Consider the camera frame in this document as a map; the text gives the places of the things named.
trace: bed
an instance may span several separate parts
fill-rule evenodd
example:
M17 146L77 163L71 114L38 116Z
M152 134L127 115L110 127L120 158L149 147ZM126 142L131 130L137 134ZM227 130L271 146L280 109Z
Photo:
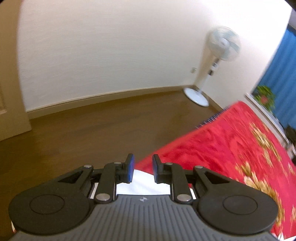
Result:
M279 207L271 231L284 238L296 235L296 168L245 103L235 103L154 153L162 162L185 169L201 165L268 194ZM135 168L152 174L151 158Z

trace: window sill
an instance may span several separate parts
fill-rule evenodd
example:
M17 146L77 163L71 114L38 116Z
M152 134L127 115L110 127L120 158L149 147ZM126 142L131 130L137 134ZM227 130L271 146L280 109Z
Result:
M289 140L286 138L285 132L279 121L262 105L260 105L253 97L252 94L246 94L246 97L265 115L265 117L272 123L277 129L278 133L284 138L287 144Z

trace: blue curtain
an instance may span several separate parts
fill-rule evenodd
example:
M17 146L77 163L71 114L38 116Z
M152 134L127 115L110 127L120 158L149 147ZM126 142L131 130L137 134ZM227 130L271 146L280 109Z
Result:
M258 85L268 86L275 94L272 111L283 127L296 129L296 34L288 27L280 46Z

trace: fan head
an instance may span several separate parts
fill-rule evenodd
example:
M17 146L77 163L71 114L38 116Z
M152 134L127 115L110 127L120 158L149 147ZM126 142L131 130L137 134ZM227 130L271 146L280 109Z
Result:
M239 53L239 36L230 28L219 26L212 30L207 41L213 55L224 61L234 60Z

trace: fan base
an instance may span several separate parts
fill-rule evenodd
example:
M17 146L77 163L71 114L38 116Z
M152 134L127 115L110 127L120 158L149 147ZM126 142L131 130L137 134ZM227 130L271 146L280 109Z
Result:
M209 106L208 100L198 91L191 88L184 88L185 95L191 99L194 103L204 107Z

